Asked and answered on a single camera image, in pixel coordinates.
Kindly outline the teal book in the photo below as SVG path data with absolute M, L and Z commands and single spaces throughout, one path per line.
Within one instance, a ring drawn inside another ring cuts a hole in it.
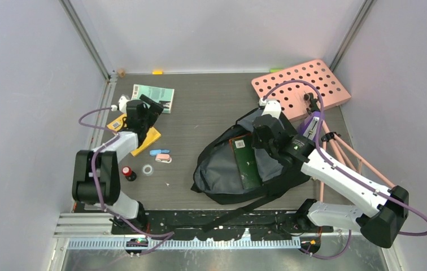
M 145 95 L 161 104 L 164 107 L 163 113 L 171 113 L 174 94 L 175 90 L 171 88 L 134 84 L 131 99 L 139 99 L 141 95 Z

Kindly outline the dark green book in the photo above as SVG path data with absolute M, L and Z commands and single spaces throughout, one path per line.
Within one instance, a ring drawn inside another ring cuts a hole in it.
M 229 140 L 239 171 L 242 187 L 254 189 L 262 185 L 252 147 L 252 134 L 248 133 Z

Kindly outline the black backpack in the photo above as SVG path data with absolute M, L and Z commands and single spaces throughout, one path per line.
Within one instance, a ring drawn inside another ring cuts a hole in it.
M 219 204 L 250 201 L 202 226 L 209 232 L 282 197 L 310 178 L 300 171 L 314 143 L 303 138 L 281 113 L 254 109 L 200 153 L 191 190 Z

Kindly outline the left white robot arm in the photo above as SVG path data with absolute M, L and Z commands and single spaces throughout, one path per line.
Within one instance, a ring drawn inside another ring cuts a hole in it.
M 145 208 L 122 191 L 119 162 L 144 143 L 164 106 L 142 94 L 134 100 L 121 96 L 117 104 L 106 109 L 121 111 L 125 118 L 113 138 L 92 150 L 77 152 L 72 197 L 77 202 L 98 206 L 114 215 L 116 221 L 125 223 L 132 233 L 139 234 L 147 227 Z

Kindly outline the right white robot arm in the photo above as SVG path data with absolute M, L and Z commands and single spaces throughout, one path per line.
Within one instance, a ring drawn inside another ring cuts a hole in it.
M 409 193 L 400 186 L 392 189 L 375 183 L 341 164 L 315 143 L 287 132 L 280 120 L 270 114 L 253 122 L 254 147 L 266 150 L 287 172 L 289 180 L 307 181 L 316 178 L 352 204 L 327 204 L 307 199 L 298 209 L 296 222 L 303 231 L 332 226 L 360 232 L 371 243 L 390 248 L 398 236 L 408 211 Z

